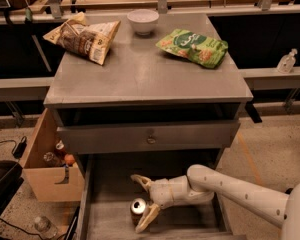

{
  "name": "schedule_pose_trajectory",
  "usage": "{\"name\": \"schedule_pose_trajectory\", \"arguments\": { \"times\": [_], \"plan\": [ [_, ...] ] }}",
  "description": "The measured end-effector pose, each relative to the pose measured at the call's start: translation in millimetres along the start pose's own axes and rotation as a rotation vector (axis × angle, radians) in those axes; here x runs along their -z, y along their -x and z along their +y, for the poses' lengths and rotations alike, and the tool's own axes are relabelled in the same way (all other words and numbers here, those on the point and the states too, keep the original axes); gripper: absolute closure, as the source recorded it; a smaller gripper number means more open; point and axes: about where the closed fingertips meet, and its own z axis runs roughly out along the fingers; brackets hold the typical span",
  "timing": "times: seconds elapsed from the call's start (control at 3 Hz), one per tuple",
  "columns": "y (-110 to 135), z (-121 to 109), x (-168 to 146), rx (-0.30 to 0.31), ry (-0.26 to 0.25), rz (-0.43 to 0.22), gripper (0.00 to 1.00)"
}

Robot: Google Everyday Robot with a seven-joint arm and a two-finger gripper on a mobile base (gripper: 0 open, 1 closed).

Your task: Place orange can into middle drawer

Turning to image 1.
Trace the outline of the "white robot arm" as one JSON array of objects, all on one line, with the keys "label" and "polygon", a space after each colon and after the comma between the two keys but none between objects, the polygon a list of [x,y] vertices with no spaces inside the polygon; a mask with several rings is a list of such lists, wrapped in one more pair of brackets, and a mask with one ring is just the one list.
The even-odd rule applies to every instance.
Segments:
[{"label": "white robot arm", "polygon": [[227,176],[206,166],[195,164],[187,174],[171,179],[151,180],[133,174],[149,194],[151,203],[135,231],[144,231],[159,212],[173,207],[202,204],[216,193],[281,229],[280,240],[300,240],[300,183],[289,194]]}]

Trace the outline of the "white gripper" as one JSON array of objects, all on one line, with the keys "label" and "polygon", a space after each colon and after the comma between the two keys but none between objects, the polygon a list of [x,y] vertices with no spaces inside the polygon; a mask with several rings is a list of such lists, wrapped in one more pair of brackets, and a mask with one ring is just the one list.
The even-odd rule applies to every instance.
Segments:
[{"label": "white gripper", "polygon": [[150,194],[150,199],[154,202],[145,207],[144,213],[135,227],[136,233],[143,232],[159,215],[160,209],[167,209],[174,203],[172,186],[168,179],[153,181],[145,176],[133,174],[131,180],[137,182]]}]

